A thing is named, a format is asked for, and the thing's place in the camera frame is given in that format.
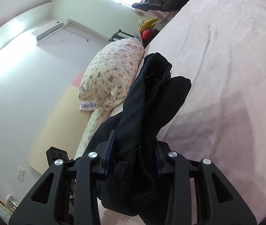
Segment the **bed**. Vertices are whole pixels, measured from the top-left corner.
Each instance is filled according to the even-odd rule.
[[[266,0],[190,0],[144,56],[155,52],[173,65],[172,77],[192,82],[158,140],[187,159],[210,158],[265,224]],[[100,214],[103,224],[143,224],[103,207]]]

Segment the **silver screw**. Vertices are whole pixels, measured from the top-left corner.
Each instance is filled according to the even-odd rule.
[[[208,158],[203,159],[203,163],[206,165],[210,165],[211,164],[211,160]]]
[[[170,156],[170,157],[176,157],[178,154],[176,153],[176,152],[174,152],[174,151],[171,151],[171,152],[169,152],[168,153],[168,155]]]
[[[96,152],[90,152],[89,154],[88,154],[88,156],[90,157],[90,158],[95,158],[95,157],[97,157],[97,153]]]
[[[62,164],[63,164],[63,160],[62,159],[55,160],[55,165],[56,166],[60,166]]]

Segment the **red fruit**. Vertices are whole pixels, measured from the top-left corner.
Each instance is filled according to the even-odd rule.
[[[151,30],[146,30],[142,33],[141,37],[143,40],[148,40],[152,34],[153,34],[153,32]]]

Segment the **pillow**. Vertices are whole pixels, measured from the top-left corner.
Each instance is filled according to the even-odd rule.
[[[105,46],[91,61],[78,97],[94,101],[96,107],[110,111],[127,96],[142,59],[144,48],[135,38],[117,40]]]

